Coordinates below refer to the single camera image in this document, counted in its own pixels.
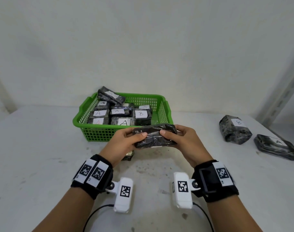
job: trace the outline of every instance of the black cable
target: black cable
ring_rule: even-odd
[[[209,219],[209,217],[208,217],[208,215],[207,215],[207,213],[204,211],[204,209],[202,209],[202,207],[201,206],[199,206],[197,203],[194,203],[193,202],[193,205],[196,205],[196,206],[198,206],[202,211],[203,211],[203,213],[205,214],[205,216],[207,217],[207,219],[208,219],[208,222],[209,222],[209,224],[210,224],[210,227],[211,227],[211,231],[212,232],[215,232],[214,230],[213,230],[213,225],[211,224],[211,221],[210,221],[210,219]]]
[[[85,232],[85,229],[86,229],[86,226],[87,226],[87,223],[88,221],[90,220],[90,218],[93,216],[93,214],[95,214],[98,210],[100,210],[101,208],[104,208],[104,207],[114,207],[114,204],[106,204],[106,205],[103,205],[99,208],[97,208],[93,213],[91,213],[91,215],[88,217],[86,223],[85,223],[85,226],[83,228],[83,232]]]

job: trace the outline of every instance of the white sensor device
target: white sensor device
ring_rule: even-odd
[[[194,181],[194,179],[189,179],[189,176],[186,173],[174,173],[174,181],[172,182],[173,202],[178,208],[192,208],[191,191],[201,189],[196,187]]]
[[[112,181],[105,190],[117,195],[114,205],[115,212],[127,213],[129,211],[133,191],[133,180],[131,178],[122,177],[119,182]]]

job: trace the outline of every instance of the person's left hand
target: person's left hand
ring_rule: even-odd
[[[119,129],[115,132],[111,140],[99,153],[100,156],[107,159],[113,167],[126,156],[126,154],[135,149],[134,143],[144,140],[147,133],[132,135],[134,128]]]

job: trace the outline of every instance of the green plastic basket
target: green plastic basket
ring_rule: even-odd
[[[135,105],[150,105],[153,110],[151,124],[169,123],[173,124],[171,109],[165,97],[157,94],[129,94],[117,93],[126,97],[125,103],[134,103]],[[98,103],[98,93],[86,98],[79,107],[78,114],[73,119],[74,126],[81,129],[87,141],[108,142],[114,133],[119,129],[135,127],[121,125],[94,125],[87,124],[90,112]]]

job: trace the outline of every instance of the table surface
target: table surface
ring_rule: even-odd
[[[76,107],[26,106],[0,121],[0,231],[31,231],[68,190],[84,160],[105,143],[87,142],[72,125]],[[276,137],[247,115],[239,115],[253,133],[243,145],[226,143],[219,132],[223,114],[172,112],[175,124],[194,128],[211,155],[232,174],[240,198],[265,232],[294,231],[294,161],[257,150],[257,134]],[[203,213],[172,205],[173,172],[193,169],[168,147],[136,151],[121,162],[114,180],[134,180],[130,212],[104,208],[90,221],[90,231],[210,231]],[[206,207],[202,199],[193,201]],[[101,194],[94,209],[114,203]]]

